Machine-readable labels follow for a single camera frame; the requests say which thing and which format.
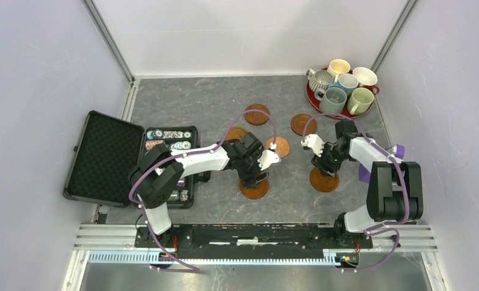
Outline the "woven light brown coaster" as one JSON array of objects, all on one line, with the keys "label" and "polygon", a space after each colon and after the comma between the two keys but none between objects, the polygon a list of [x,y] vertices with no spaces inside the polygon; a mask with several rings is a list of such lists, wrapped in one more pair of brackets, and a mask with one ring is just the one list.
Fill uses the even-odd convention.
[{"label": "woven light brown coaster", "polygon": [[272,149],[273,143],[275,143],[275,151],[281,158],[286,157],[290,153],[290,144],[286,138],[277,136],[275,139],[273,137],[269,138],[265,143],[266,149]]}]

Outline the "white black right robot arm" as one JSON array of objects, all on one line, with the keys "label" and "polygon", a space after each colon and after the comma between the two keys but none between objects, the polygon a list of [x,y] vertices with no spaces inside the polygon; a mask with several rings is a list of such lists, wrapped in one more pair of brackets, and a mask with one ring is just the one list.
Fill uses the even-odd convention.
[{"label": "white black right robot arm", "polygon": [[421,219],[423,185],[417,162],[404,161],[383,149],[353,120],[337,122],[335,134],[335,142],[324,142],[317,134],[309,134],[301,145],[313,152],[312,164],[322,176],[333,177],[345,161],[356,161],[369,173],[365,204],[337,219],[341,226],[332,232],[336,245],[349,247],[357,240],[357,233]]}]

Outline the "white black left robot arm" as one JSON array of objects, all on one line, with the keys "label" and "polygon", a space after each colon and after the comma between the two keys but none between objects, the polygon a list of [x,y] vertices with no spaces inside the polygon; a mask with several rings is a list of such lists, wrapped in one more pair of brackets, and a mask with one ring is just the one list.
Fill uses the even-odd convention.
[{"label": "white black left robot arm", "polygon": [[154,146],[129,173],[129,198],[141,206],[150,231],[149,238],[158,247],[173,239],[167,202],[177,182],[204,172],[234,170],[246,189],[255,189],[268,179],[268,168],[281,162],[276,145],[265,148],[251,132],[241,139],[225,139],[208,147],[171,150]]}]

